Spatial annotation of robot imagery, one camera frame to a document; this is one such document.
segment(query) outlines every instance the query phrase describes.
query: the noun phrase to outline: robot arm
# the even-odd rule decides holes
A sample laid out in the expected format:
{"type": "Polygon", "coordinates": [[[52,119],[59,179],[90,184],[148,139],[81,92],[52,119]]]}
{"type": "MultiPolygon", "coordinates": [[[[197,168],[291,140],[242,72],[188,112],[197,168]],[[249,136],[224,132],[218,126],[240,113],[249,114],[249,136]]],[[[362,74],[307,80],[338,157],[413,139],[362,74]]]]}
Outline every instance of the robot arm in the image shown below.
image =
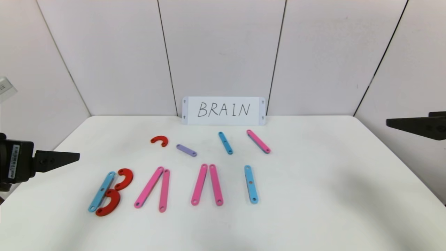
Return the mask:
{"type": "Polygon", "coordinates": [[[26,182],[36,172],[48,172],[79,160],[79,153],[36,151],[34,143],[6,139],[0,133],[0,191],[7,192],[11,184],[26,182]]]}

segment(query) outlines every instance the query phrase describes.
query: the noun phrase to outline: white table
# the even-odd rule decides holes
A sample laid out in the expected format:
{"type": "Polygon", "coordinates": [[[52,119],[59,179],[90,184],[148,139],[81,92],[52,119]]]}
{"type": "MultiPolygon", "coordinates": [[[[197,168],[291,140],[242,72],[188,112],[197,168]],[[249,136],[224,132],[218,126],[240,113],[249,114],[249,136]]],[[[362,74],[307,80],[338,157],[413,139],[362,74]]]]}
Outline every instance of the white table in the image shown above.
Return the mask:
{"type": "Polygon", "coordinates": [[[4,202],[1,250],[446,250],[445,207],[353,117],[268,117],[264,127],[186,126],[178,117],[91,117],[57,151],[80,152],[81,159],[37,174],[4,202]],[[248,138],[248,128],[271,148],[269,155],[248,138]],[[219,131],[233,155],[226,153],[219,131]],[[167,136],[169,145],[151,144],[157,135],[167,136]],[[176,144],[198,156],[180,152],[176,144]],[[202,163],[217,165],[221,207],[209,173],[200,204],[190,204],[202,163]],[[248,198],[247,164],[257,205],[248,198]],[[161,180],[135,209],[158,166],[171,170],[167,211],[158,212],[161,180]],[[105,217],[89,213],[106,174],[124,167],[135,177],[120,192],[115,211],[105,217]]]}

